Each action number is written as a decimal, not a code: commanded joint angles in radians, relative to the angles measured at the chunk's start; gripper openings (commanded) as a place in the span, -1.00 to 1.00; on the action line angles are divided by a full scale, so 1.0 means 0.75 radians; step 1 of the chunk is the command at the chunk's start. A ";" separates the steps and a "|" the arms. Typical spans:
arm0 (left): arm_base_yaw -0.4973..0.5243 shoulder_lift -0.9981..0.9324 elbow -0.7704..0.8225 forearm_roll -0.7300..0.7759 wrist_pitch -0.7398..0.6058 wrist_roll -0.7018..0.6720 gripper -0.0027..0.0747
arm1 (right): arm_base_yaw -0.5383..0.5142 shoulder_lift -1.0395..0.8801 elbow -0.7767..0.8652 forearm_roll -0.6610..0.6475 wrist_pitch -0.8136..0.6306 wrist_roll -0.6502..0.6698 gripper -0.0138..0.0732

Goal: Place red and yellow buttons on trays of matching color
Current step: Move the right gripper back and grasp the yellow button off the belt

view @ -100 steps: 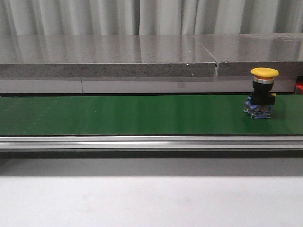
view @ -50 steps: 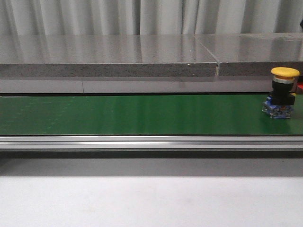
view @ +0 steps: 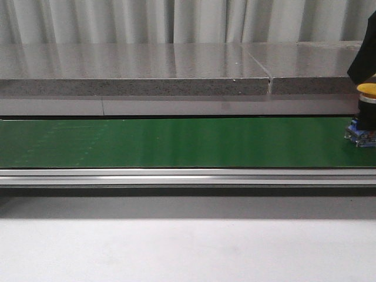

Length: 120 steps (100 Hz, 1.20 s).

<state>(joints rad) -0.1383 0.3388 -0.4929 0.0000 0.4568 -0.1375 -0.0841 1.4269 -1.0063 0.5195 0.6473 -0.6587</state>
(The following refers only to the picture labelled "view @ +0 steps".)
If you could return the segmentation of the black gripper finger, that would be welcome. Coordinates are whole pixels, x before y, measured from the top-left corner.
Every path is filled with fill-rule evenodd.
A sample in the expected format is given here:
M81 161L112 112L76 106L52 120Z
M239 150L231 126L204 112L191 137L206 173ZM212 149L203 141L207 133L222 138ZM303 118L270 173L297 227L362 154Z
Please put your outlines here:
M375 12L368 18L364 40L347 74L356 85L375 75Z

